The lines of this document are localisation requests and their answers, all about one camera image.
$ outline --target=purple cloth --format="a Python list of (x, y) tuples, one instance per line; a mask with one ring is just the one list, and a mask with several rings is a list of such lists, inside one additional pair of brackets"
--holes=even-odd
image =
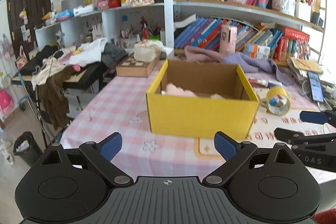
[(294, 84), (294, 81), (289, 76), (278, 69), (277, 64), (273, 60), (254, 59), (241, 52), (235, 52), (224, 57), (223, 63), (240, 65), (246, 73), (258, 72), (260, 70), (267, 73), (274, 73), (277, 80), (284, 85)]

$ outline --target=white shoe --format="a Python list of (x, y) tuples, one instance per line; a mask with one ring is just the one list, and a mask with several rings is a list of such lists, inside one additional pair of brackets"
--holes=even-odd
[(2, 149), (1, 153), (4, 155), (5, 160), (6, 160), (6, 162), (9, 165), (13, 165), (14, 164), (13, 156), (6, 149)]
[(10, 147), (11, 147), (11, 145), (12, 145), (12, 141), (7, 140), (7, 139), (5, 139), (5, 138), (1, 138), (1, 139), (0, 139), (0, 146), (1, 146), (1, 144), (2, 144), (2, 148), (7, 149), (7, 148), (10, 148)]

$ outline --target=smartphone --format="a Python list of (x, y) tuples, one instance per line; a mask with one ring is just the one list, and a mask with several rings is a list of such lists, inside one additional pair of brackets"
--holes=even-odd
[(308, 72), (308, 77), (313, 101), (323, 103), (323, 93), (319, 75), (313, 72)]

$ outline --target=yellow tape roll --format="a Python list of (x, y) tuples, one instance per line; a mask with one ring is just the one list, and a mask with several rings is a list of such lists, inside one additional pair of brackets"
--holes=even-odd
[(291, 101), (286, 90), (274, 86), (266, 95), (267, 111), (275, 115), (285, 115), (291, 108)]

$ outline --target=gray ribbed plate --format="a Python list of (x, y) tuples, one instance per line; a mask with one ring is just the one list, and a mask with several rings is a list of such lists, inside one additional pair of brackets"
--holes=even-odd
[[(92, 215), (73, 224), (262, 224), (239, 212), (224, 192), (196, 177), (148, 178), (112, 191)], [(312, 219), (297, 224), (313, 224)], [(25, 220), (24, 224), (33, 224)]]

